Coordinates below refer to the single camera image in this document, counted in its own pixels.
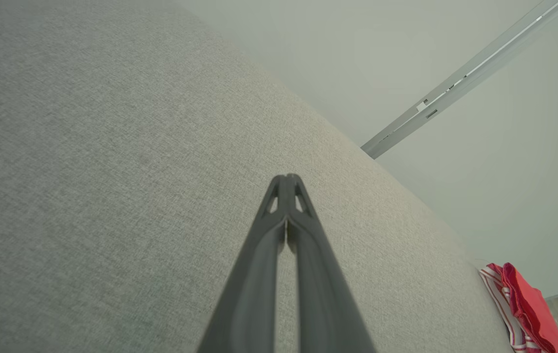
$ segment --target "metal ceiling track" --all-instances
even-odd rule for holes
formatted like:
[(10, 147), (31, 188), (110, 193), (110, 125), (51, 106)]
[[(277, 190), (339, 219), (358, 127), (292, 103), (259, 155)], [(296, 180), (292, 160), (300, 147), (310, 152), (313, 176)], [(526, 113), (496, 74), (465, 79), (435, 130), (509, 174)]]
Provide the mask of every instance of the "metal ceiling track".
[(544, 0), (539, 3), (443, 83), (366, 142), (362, 150), (373, 159), (390, 150), (503, 67), (521, 52), (525, 43), (530, 43), (529, 39), (539, 29), (557, 16), (558, 0)]

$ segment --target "gray fabric couch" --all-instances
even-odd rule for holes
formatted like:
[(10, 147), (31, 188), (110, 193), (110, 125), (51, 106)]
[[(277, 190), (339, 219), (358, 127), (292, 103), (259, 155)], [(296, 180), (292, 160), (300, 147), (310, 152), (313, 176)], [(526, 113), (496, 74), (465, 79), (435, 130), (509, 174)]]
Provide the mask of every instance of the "gray fabric couch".
[[(270, 179), (380, 352), (511, 352), (457, 236), (171, 1), (0, 0), (0, 352), (193, 352)], [(279, 257), (277, 351), (296, 351)]]

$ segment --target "pink fabric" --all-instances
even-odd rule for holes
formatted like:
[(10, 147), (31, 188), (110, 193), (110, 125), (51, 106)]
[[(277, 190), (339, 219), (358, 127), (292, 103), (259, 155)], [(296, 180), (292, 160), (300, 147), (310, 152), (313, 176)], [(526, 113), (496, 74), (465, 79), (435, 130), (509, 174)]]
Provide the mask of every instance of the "pink fabric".
[(558, 353), (558, 328), (542, 293), (510, 263), (489, 264), (480, 275), (509, 330), (514, 351)]

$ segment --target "white ceiling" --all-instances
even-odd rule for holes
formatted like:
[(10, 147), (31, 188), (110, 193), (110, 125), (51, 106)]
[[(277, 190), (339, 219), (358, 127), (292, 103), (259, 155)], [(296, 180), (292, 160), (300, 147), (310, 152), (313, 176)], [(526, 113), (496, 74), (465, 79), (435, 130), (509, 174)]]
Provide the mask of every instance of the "white ceiling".
[(511, 262), (545, 297), (558, 295), (558, 17), (377, 161), (476, 258)]
[[(361, 146), (539, 0), (178, 0)], [(377, 159), (468, 240), (558, 294), (558, 18)]]
[(539, 0), (179, 0), (361, 146)]

